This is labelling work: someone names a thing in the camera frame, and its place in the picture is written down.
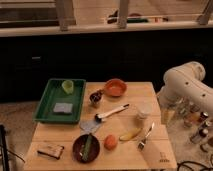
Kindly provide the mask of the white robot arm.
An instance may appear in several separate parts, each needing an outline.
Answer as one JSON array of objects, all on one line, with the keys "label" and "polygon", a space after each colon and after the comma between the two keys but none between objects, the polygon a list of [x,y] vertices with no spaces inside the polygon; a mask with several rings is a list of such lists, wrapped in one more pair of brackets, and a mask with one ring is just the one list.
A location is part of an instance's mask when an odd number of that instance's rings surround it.
[{"label": "white robot arm", "polygon": [[196,61],[170,68],[163,76],[164,86],[158,94],[159,105],[168,108],[186,98],[203,112],[213,115],[213,88],[202,82],[205,75],[204,66]]}]

